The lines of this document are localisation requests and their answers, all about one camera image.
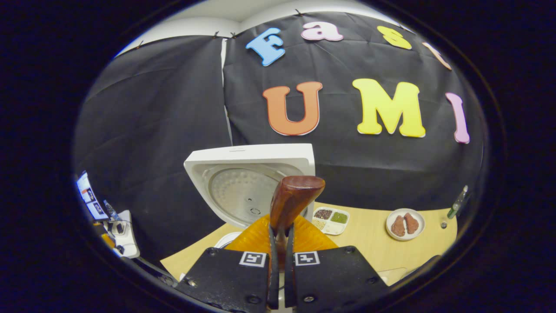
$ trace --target wooden table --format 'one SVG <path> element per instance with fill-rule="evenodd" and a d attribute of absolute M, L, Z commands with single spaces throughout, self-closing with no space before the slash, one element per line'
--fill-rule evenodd
<path fill-rule="evenodd" d="M 330 207 L 348 211 L 350 219 L 344 232 L 337 236 L 327 235 L 339 247 L 355 246 L 371 266 L 391 285 L 406 273 L 413 271 L 435 255 L 442 255 L 455 241 L 458 232 L 456 218 L 445 218 L 449 209 L 419 211 L 425 219 L 425 229 L 409 241 L 398 241 L 386 231 L 386 218 L 391 211 L 358 209 L 315 202 L 319 207 Z M 443 218 L 448 226 L 442 229 Z M 201 253 L 213 247 L 220 238 L 231 232 L 243 229 L 224 224 L 205 238 L 172 256 L 160 260 L 166 270 L 177 280 L 182 273 L 187 273 Z"/>

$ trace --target inner lid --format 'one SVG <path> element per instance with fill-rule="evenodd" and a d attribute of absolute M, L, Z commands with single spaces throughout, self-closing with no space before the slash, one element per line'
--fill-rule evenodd
<path fill-rule="evenodd" d="M 211 177 L 208 192 L 223 213 L 249 225 L 270 213 L 270 202 L 278 182 L 254 170 L 229 168 Z"/>

